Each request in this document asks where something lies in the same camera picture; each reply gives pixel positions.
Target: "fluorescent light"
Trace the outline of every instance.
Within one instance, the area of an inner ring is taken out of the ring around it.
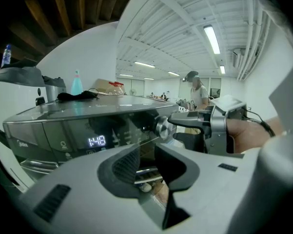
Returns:
[[[135,61],[135,64],[140,64],[140,65],[147,66],[147,67],[150,67],[150,68],[155,68],[154,65],[149,65],[149,64],[142,63],[142,62],[138,62],[138,61]]]
[[[172,73],[172,72],[168,72],[169,74],[172,74],[172,75],[175,75],[175,76],[180,76],[180,75],[178,75],[178,74],[176,74],[176,73]]]
[[[220,54],[219,44],[218,44],[218,41],[215,36],[214,28],[211,25],[209,25],[209,26],[204,27],[204,30],[206,32],[206,35],[208,36],[208,39],[209,39],[210,44],[214,50],[214,53]]]
[[[220,66],[220,69],[221,69],[221,74],[225,74],[225,68],[224,68],[224,66]]]

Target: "ceiling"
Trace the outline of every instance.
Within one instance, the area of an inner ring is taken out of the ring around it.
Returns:
[[[118,21],[129,0],[4,0],[0,2],[0,65],[12,44],[11,63],[37,64],[84,30]]]
[[[140,5],[130,2],[126,10],[136,6]],[[257,8],[254,0],[254,21]],[[212,51],[203,29],[206,25],[214,28],[220,55]],[[147,0],[119,41],[117,77],[127,74],[136,79],[175,78],[168,73],[171,71],[181,78],[191,70],[201,76],[219,76],[220,65],[225,66],[225,76],[237,77],[232,50],[246,48],[248,30],[245,0]],[[156,68],[134,64],[135,61]]]

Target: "white ceiling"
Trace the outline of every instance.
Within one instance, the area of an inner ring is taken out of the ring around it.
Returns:
[[[196,70],[201,76],[237,77],[232,50],[246,48],[248,11],[245,0],[131,0],[126,11],[137,13],[122,32],[117,53],[119,74],[133,78],[175,78],[168,71],[186,76]],[[257,0],[254,0],[256,15]],[[203,30],[212,25],[220,47],[215,55]],[[148,68],[135,61],[155,65]]]

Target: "brand logo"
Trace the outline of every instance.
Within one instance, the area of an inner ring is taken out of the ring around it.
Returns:
[[[24,142],[21,142],[19,140],[17,140],[16,142],[19,144],[20,147],[28,147],[28,145]]]

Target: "black cloth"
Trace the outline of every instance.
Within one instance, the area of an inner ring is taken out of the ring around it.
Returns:
[[[78,99],[94,99],[97,98],[97,96],[90,92],[90,91],[83,91],[80,95],[71,95],[68,93],[60,93],[58,95],[58,99],[61,101],[68,101],[68,100],[78,100]]]

